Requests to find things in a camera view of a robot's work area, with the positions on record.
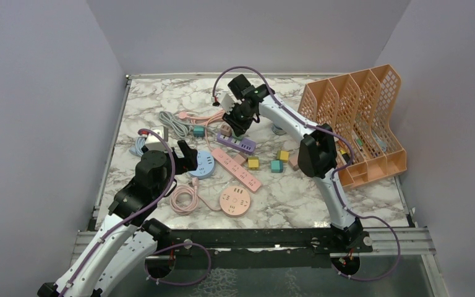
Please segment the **pink dual USB charger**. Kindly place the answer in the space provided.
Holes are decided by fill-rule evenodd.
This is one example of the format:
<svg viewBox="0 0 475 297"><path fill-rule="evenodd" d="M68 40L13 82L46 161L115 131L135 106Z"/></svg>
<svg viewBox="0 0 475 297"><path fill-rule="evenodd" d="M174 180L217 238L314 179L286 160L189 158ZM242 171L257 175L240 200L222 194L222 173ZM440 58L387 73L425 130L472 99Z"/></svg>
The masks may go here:
<svg viewBox="0 0 475 297"><path fill-rule="evenodd" d="M233 130L229 125L224 124L220 127L220 134L226 137L231 137L233 135Z"/></svg>

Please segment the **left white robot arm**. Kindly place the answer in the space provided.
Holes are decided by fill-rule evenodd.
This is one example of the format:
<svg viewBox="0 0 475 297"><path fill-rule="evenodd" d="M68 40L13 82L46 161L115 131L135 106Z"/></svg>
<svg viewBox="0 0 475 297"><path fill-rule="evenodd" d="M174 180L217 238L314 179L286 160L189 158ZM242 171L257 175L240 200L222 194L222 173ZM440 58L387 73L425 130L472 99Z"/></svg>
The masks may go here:
<svg viewBox="0 0 475 297"><path fill-rule="evenodd" d="M144 257L167 251L169 228L149 216L176 175L197 169L198 151L183 140L178 146L182 157L169 147L142 155L95 237L66 273L42 284L38 296L108 296Z"/></svg>

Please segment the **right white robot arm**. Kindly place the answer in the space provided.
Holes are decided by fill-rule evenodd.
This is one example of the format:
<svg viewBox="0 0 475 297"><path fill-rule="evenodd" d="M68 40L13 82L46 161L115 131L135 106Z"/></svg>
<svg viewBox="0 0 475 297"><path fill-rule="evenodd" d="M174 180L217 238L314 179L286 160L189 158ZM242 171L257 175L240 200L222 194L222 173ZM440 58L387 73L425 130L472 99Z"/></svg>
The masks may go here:
<svg viewBox="0 0 475 297"><path fill-rule="evenodd" d="M332 128L319 126L285 105L267 84L252 85L242 74L228 83L232 99L221 99L223 121L237 136L245 134L251 124L263 116L299 142L299 169L314 180L330 214L333 246L346 252L363 241L360 219L350 211L337 175L337 151Z"/></svg>

